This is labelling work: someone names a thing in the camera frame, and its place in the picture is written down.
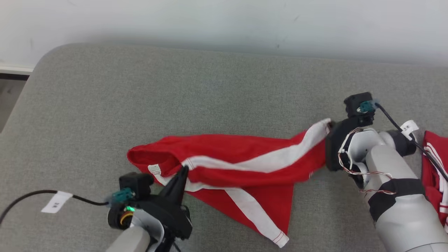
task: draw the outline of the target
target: gray table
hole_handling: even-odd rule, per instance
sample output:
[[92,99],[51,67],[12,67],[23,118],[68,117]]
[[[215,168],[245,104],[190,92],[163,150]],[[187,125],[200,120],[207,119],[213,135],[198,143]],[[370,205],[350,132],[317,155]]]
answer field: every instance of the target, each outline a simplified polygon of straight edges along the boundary
[[[345,117],[343,99],[371,91],[398,121],[448,131],[448,71],[410,65],[71,44],[37,64],[0,135],[0,208],[39,189],[101,201],[137,171],[133,146],[166,135],[289,138]],[[375,128],[391,129],[377,113]],[[420,156],[406,160],[420,174]],[[107,209],[51,195],[18,204],[0,228],[0,251],[104,251],[119,235]],[[194,231],[182,251],[278,251],[267,238],[186,195]],[[296,184],[288,251],[383,251],[367,207],[342,172]]]

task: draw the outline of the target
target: white cable label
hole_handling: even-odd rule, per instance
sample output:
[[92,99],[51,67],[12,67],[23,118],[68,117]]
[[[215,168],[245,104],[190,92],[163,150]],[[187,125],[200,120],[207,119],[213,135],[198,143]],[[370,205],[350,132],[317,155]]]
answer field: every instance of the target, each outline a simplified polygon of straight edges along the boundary
[[417,124],[414,122],[414,120],[409,120],[405,123],[403,123],[403,125],[401,125],[400,127],[403,131],[401,132],[408,140],[412,140],[412,138],[410,137],[410,134],[413,131],[418,130],[418,126]]
[[43,213],[57,213],[59,209],[64,205],[64,203],[73,197],[73,194],[57,191],[57,193],[52,197],[50,202],[42,209]]

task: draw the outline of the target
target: red stitching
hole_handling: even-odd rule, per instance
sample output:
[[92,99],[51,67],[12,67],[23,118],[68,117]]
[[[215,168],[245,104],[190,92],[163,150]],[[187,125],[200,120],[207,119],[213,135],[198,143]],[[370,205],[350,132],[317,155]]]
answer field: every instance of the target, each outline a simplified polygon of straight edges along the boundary
[[284,236],[284,233],[281,235],[280,239],[278,241],[275,242],[275,244],[277,244],[277,242],[279,242]]
[[281,235],[281,230],[280,230],[279,235],[277,237],[275,237],[272,241],[275,241],[280,235]]

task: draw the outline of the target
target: red cloth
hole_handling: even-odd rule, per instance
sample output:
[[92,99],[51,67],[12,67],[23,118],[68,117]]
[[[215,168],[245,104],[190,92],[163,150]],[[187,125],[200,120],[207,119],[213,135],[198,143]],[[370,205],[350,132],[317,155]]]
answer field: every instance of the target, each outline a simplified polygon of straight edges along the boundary
[[288,241],[293,184],[325,164],[329,122],[291,139],[169,136],[130,149],[128,159],[163,185],[187,165],[186,191],[282,247]]
[[[440,137],[430,131],[425,132],[423,147],[445,171],[444,164],[448,163],[447,146],[448,138]],[[440,223],[446,226],[448,217],[448,183],[424,154],[422,155],[422,184],[425,187],[426,197],[439,214]]]

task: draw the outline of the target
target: floor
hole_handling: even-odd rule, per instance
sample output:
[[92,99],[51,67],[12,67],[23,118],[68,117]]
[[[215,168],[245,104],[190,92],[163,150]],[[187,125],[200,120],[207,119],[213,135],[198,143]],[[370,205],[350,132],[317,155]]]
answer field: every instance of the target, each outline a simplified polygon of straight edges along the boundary
[[0,133],[19,98],[25,81],[0,79]]

